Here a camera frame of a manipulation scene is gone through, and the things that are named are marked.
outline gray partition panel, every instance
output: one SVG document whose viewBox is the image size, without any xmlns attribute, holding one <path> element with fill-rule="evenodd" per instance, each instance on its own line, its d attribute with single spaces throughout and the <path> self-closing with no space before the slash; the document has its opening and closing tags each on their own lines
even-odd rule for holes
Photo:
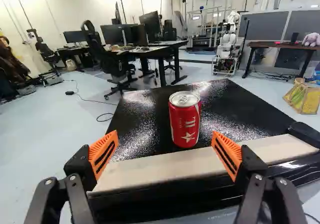
<svg viewBox="0 0 320 224">
<path fill-rule="evenodd" d="M 298 32 L 298 40 L 303 40 L 306 33 L 320 33 L 320 10 L 292 11 L 285 40 L 290 40 L 293 32 Z"/>
<path fill-rule="evenodd" d="M 247 22 L 244 18 L 247 18 L 250 20 L 247 40 L 281 40 L 288 14 L 283 11 L 242 15 L 238 36 L 245 36 Z"/>
</svg>

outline yellow bag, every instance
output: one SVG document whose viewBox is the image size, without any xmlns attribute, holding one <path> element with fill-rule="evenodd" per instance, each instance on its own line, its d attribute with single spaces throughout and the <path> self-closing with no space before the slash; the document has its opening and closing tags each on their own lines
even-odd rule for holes
<svg viewBox="0 0 320 224">
<path fill-rule="evenodd" d="M 283 99 L 299 114 L 317 114 L 320 102 L 320 88 L 295 82 Z"/>
</svg>

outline black tabletop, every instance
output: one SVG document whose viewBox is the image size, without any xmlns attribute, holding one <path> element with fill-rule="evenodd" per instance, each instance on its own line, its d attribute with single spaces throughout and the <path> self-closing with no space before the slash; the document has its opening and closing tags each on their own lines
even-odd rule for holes
<svg viewBox="0 0 320 224">
<path fill-rule="evenodd" d="M 117 130 L 119 146 L 112 160 L 182 151 L 171 139 L 169 96 L 199 91 L 200 134 L 193 147 L 210 146 L 213 131 L 235 142 L 285 134 L 292 118 L 229 79 L 126 92 L 107 132 Z"/>
</svg>

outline can lid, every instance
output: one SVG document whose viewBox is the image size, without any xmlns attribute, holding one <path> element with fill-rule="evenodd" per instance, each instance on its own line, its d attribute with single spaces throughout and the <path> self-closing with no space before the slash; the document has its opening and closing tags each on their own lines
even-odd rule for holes
<svg viewBox="0 0 320 224">
<path fill-rule="evenodd" d="M 169 97 L 170 103 L 177 107 L 189 107 L 195 105 L 200 100 L 200 96 L 192 91 L 175 92 Z"/>
</svg>

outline small black device on floor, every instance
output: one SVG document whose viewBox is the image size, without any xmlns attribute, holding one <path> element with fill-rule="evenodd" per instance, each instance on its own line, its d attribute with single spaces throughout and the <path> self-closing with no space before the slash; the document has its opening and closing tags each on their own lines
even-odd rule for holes
<svg viewBox="0 0 320 224">
<path fill-rule="evenodd" d="M 73 95 L 75 92 L 74 91 L 66 91 L 65 94 L 66 95 Z"/>
</svg>

